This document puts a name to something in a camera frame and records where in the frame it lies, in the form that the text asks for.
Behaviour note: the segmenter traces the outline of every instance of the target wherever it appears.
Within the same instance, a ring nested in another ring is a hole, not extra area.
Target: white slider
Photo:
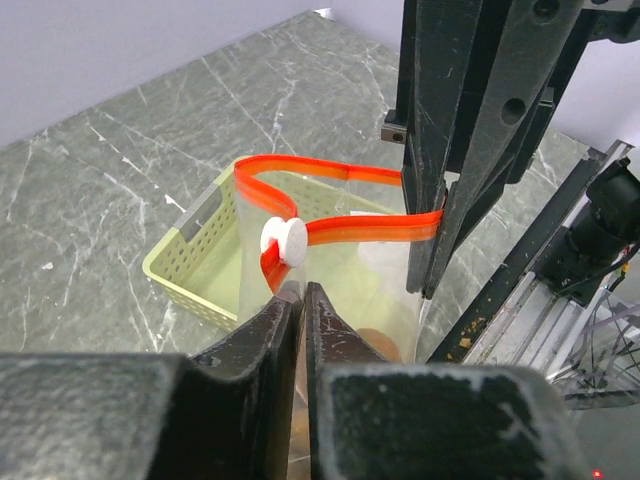
[[[309,245],[307,226],[299,218],[285,222],[280,217],[271,217],[262,228],[260,251],[266,252],[273,242],[278,243],[282,262],[291,268],[299,267],[304,262]]]

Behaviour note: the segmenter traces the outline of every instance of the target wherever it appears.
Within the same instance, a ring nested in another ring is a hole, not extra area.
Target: basket
[[[281,172],[272,183],[296,202],[305,221],[335,216],[336,195],[343,194],[295,173]],[[349,206],[352,210],[391,213],[353,195]],[[345,248],[355,250],[353,246]],[[230,332],[238,327],[241,262],[231,164],[149,252],[142,268],[176,305]],[[351,307],[348,303],[342,308]],[[341,305],[335,306],[342,314]]]

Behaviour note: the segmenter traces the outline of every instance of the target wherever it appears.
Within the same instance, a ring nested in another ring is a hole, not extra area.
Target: plastic bag
[[[314,281],[379,353],[393,362],[414,361],[422,298],[405,288],[409,250],[411,242],[432,241],[441,212],[405,215],[400,172],[389,169],[260,155],[238,161],[234,179],[243,252],[239,320],[258,313],[272,295],[302,298],[307,282]],[[273,217],[282,219],[275,221],[279,226],[304,222],[308,248],[299,265],[287,264],[286,232],[265,237]],[[304,343],[296,371],[290,479],[310,478]]]

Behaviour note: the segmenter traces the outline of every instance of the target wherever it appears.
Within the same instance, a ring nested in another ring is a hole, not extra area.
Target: gray floor
[[[0,152],[0,350],[183,351],[221,337],[142,274],[232,159],[296,153],[399,168],[379,140],[397,55],[306,13]],[[459,250],[420,357],[500,264],[585,147],[549,132]]]

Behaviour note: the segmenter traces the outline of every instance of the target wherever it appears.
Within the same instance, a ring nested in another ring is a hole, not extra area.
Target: orange bag seal
[[[284,192],[254,175],[284,171],[302,175],[358,180],[402,187],[399,170],[366,167],[292,155],[255,155],[236,162],[236,190],[250,203],[285,221],[298,216],[298,207]],[[442,210],[415,215],[358,215],[327,217],[306,224],[309,246],[340,242],[417,242],[430,240],[438,231]],[[275,294],[290,268],[280,261],[277,244],[260,257],[260,267]]]

